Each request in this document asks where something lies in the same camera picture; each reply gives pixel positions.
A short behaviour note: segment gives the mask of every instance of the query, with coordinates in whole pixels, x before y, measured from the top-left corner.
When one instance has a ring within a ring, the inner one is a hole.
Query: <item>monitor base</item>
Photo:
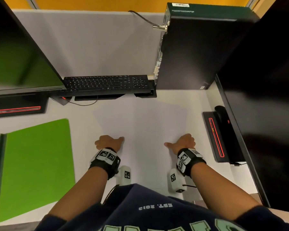
[[[45,113],[48,97],[47,92],[0,95],[0,117]]]

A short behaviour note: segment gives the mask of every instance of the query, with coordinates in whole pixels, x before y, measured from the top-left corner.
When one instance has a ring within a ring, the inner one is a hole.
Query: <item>monitor screen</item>
[[[0,0],[0,94],[64,88],[54,67]]]

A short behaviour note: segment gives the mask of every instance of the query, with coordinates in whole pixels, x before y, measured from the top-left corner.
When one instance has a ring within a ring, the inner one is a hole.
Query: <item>keyboard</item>
[[[63,83],[60,97],[151,92],[147,75],[65,77]]]

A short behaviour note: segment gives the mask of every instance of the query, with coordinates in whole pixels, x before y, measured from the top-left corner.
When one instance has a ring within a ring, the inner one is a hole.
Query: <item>wrist strap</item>
[[[116,175],[119,171],[121,159],[117,156],[117,153],[112,148],[104,148],[93,157],[91,165],[89,167],[100,167],[104,169],[108,174],[108,180]]]
[[[195,149],[183,148],[178,153],[177,169],[183,176],[190,177],[190,171],[192,170],[192,167],[200,162],[206,164],[203,155],[201,155]]]

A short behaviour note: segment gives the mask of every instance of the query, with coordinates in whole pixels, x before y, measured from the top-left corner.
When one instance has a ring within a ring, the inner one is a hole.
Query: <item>hand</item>
[[[178,155],[178,152],[182,148],[193,148],[195,149],[195,139],[191,134],[186,134],[181,136],[176,143],[164,143],[164,145],[173,151],[175,155]]]
[[[124,141],[124,137],[114,139],[109,135],[100,136],[100,139],[95,141],[96,148],[101,150],[106,147],[111,147],[115,152],[118,152],[121,148],[121,145]]]

